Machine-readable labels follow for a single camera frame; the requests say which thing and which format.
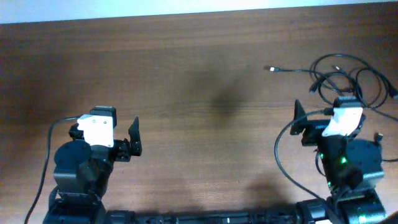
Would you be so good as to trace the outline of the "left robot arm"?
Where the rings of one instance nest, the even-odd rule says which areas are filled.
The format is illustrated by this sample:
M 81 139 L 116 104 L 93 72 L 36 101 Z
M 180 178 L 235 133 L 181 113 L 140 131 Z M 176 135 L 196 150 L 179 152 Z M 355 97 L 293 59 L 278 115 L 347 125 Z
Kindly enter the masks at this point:
M 126 139 L 114 138 L 117 114 L 112 106 L 95 106 L 71 121 L 71 141 L 54 155 L 56 186 L 44 223 L 105 223 L 102 198 L 115 162 L 129 162 L 142 154 L 139 118 L 134 118 Z

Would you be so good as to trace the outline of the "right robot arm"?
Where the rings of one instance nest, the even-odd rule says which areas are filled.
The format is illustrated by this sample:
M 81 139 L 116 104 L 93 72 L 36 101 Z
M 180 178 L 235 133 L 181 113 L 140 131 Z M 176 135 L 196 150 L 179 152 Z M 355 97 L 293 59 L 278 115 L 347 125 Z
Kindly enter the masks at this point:
M 382 135 L 374 140 L 357 135 L 366 119 L 354 96 L 338 97 L 323 111 L 328 119 L 309 120 L 295 101 L 291 135 L 302 135 L 303 146 L 315 146 L 331 196 L 327 202 L 344 223 L 380 223 L 386 211 L 375 191 L 384 177 Z

